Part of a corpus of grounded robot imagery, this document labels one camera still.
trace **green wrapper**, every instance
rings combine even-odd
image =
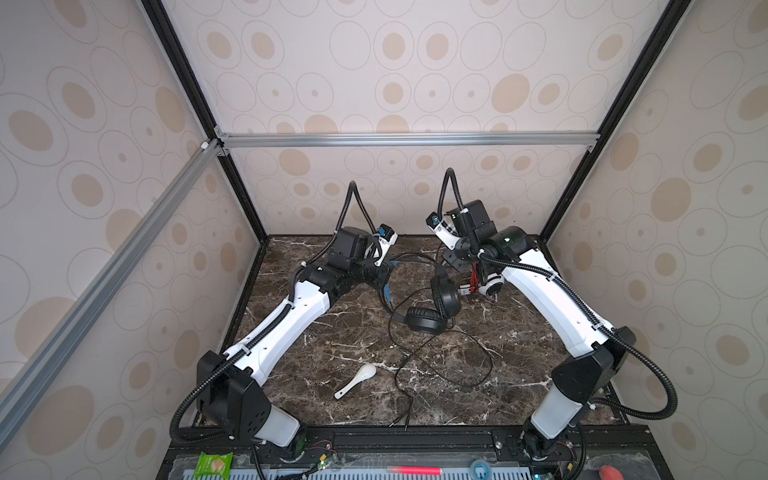
[[[232,463],[232,454],[226,455],[200,455],[197,461],[197,467],[194,469],[192,478],[199,478],[203,475],[221,475],[221,478],[227,480],[230,477],[230,464]]]

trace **patterned wall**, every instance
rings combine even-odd
[[[665,0],[166,0],[225,131],[588,130]]]
[[[131,0],[0,15],[0,390],[200,146]]]
[[[0,478],[155,478],[256,245],[213,160],[0,455]]]
[[[350,180],[378,226],[426,234],[443,174],[462,199],[483,201],[500,230],[539,233],[585,152],[584,145],[501,147],[311,147],[236,149],[235,161],[267,233],[333,233]],[[453,192],[445,209],[455,207]],[[345,225],[368,230],[353,201]]]
[[[563,276],[671,376],[649,422],[675,478],[768,471],[768,1],[698,2],[551,244]],[[661,384],[630,361],[625,402]]]
[[[0,390],[198,149],[183,99],[132,0],[2,6]],[[154,478],[255,246],[211,164],[0,455],[0,478]]]

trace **black headphones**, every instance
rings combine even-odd
[[[439,335],[445,332],[448,320],[461,311],[462,302],[458,299],[456,285],[448,277],[448,272],[443,265],[437,266],[437,275],[432,277],[429,285],[432,288],[432,300],[435,302],[436,310],[411,306],[405,316],[395,312],[392,319],[406,324],[414,332]]]

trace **pink pen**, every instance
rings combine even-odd
[[[387,473],[402,473],[404,475],[442,475],[440,467],[402,467],[387,465]]]

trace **ceramic spoon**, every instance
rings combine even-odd
[[[371,378],[375,374],[376,374],[376,366],[371,365],[370,363],[366,363],[365,365],[360,367],[360,370],[357,371],[354,378],[352,378],[352,380],[350,380],[349,383],[347,383],[344,388],[334,393],[333,396],[336,397],[336,400],[342,398],[353,386],[357,385],[363,380],[367,380]]]

